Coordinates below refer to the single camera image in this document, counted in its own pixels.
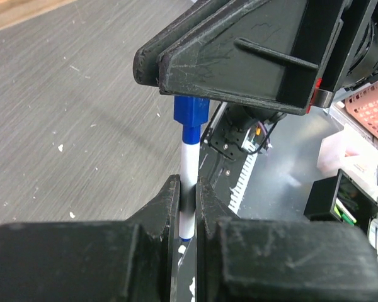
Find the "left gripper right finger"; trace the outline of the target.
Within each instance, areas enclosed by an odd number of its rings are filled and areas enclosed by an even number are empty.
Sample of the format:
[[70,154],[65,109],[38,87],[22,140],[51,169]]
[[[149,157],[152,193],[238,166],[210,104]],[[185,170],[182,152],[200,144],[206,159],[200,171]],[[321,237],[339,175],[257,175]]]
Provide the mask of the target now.
[[378,301],[378,261],[356,227],[222,217],[197,301]]

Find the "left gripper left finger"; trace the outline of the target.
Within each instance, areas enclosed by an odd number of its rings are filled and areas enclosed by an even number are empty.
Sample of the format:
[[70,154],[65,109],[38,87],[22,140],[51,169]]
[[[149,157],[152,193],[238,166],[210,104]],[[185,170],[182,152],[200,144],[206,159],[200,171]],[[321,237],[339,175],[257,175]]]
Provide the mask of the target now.
[[0,225],[0,301],[170,301],[180,178],[126,220]]

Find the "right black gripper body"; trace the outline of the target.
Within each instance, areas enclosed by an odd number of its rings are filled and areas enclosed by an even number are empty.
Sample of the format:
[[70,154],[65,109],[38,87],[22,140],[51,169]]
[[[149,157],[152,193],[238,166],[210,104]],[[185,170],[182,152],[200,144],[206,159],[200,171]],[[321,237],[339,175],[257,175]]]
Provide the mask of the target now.
[[366,28],[368,27],[377,1],[345,1],[341,23],[324,60],[321,82],[315,88],[310,107],[328,108],[347,76]]

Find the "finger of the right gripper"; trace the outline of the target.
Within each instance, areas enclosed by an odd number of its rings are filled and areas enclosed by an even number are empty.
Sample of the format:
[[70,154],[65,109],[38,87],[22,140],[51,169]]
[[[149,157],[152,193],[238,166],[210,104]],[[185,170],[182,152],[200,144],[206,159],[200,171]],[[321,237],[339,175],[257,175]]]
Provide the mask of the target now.
[[271,64],[235,46],[271,44],[270,1],[198,1],[135,54],[140,85],[269,85]]
[[342,12],[342,1],[229,1],[161,54],[159,88],[303,115]]

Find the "blue capped white pen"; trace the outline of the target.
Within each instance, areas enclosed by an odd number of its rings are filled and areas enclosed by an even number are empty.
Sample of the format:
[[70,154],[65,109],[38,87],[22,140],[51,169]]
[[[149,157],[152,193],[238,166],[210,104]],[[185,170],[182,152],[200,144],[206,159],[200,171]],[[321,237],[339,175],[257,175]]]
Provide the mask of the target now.
[[198,181],[201,126],[183,126],[180,163],[179,236],[189,241],[195,234],[195,195]]

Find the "blue pen cap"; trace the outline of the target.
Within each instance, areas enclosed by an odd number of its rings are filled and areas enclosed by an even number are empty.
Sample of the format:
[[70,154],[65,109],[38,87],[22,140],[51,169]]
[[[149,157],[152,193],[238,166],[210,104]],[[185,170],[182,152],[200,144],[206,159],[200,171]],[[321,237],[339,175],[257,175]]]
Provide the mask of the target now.
[[175,96],[173,118],[183,126],[201,126],[209,120],[209,108],[209,99]]

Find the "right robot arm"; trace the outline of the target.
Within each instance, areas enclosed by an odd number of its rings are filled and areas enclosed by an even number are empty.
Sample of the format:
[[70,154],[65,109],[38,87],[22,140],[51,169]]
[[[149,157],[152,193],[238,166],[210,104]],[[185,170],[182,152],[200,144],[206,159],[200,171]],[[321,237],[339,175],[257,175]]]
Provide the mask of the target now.
[[228,103],[216,149],[378,81],[378,1],[197,1],[135,53],[136,83]]

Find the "pink plastic basket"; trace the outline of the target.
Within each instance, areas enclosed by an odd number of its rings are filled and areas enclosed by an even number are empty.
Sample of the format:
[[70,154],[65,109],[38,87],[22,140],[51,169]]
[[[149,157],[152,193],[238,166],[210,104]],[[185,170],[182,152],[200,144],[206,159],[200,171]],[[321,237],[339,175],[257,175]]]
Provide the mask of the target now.
[[378,139],[378,81],[345,99],[347,113]]

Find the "translucent plastic container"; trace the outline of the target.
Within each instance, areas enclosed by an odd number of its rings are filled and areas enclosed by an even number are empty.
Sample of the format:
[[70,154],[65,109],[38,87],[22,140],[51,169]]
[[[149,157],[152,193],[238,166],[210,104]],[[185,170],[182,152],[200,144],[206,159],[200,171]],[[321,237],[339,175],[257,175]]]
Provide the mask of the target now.
[[378,150],[350,125],[322,139],[317,168],[326,177],[342,170],[365,192],[378,194]]

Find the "black storage box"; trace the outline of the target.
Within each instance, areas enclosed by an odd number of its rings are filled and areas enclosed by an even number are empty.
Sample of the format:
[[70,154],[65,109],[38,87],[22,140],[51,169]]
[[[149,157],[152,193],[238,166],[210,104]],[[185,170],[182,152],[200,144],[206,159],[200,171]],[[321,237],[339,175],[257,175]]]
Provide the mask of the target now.
[[341,169],[337,175],[313,183],[304,209],[304,216],[311,221],[346,223],[365,234],[377,215],[378,202]]

